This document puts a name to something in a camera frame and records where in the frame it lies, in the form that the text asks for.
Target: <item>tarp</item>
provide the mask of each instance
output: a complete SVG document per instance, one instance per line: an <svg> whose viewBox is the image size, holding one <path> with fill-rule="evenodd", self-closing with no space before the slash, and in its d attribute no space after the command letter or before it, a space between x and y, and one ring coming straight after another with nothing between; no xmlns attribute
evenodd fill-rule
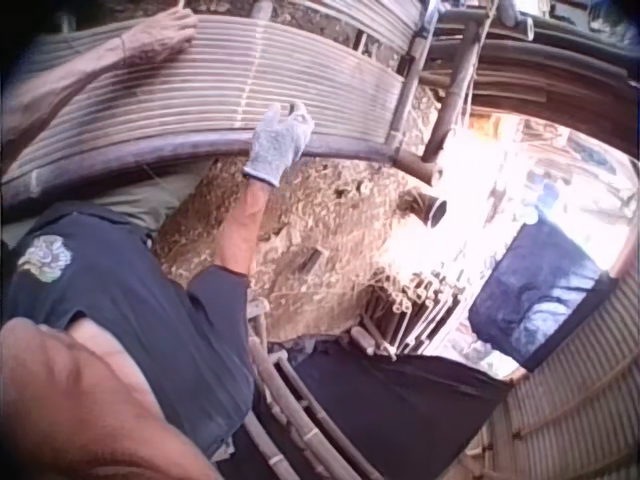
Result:
<svg viewBox="0 0 640 480"><path fill-rule="evenodd" d="M533 371L614 286L607 272L540 212L536 223L522 226L483 285L469 323L481 341Z"/></svg>
<svg viewBox="0 0 640 480"><path fill-rule="evenodd" d="M391 480L437 478L509 391L448 359L401 356L392 362L336 340L317 343L294 368L342 432ZM258 397L254 411L300 478L319 478ZM218 464L225 479L276 480L244 428L233 442L236 453Z"/></svg>

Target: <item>wall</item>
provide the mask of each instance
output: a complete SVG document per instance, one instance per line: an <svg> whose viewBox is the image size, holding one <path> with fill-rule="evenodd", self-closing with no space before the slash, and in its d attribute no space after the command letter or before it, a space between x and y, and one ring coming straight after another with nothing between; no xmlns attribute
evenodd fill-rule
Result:
<svg viewBox="0 0 640 480"><path fill-rule="evenodd" d="M533 375L489 426L493 469L518 479L638 479L638 252L611 298Z"/></svg>

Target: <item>shirt sleeve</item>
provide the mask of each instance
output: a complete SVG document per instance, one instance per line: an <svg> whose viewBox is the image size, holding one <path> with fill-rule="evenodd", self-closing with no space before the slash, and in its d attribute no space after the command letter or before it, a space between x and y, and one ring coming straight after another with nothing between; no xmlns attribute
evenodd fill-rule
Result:
<svg viewBox="0 0 640 480"><path fill-rule="evenodd" d="M234 351L244 352L248 348L248 287L246 275L215 265L197 274L187 287L198 317Z"/></svg>

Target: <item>gray work glove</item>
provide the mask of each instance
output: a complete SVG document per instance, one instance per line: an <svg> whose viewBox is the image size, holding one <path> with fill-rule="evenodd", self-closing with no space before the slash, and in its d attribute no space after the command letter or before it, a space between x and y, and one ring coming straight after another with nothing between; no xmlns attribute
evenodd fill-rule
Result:
<svg viewBox="0 0 640 480"><path fill-rule="evenodd" d="M269 107L253 134L245 175L279 187L282 173L300 159L315 123L302 103L296 102L291 110L280 122L280 105Z"/></svg>

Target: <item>gloved hand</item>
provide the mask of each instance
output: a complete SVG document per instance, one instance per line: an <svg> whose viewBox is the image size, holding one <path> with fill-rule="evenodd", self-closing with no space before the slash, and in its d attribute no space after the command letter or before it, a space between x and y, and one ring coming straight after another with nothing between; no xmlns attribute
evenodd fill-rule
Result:
<svg viewBox="0 0 640 480"><path fill-rule="evenodd" d="M174 7L148 18L120 37L127 66L160 63L187 48L196 36L198 18Z"/></svg>
<svg viewBox="0 0 640 480"><path fill-rule="evenodd" d="M242 170L245 175L278 187L284 170L300 159L315 123L302 103L292 107L284 122L280 122L280 105L269 107L253 134L249 161Z"/></svg>

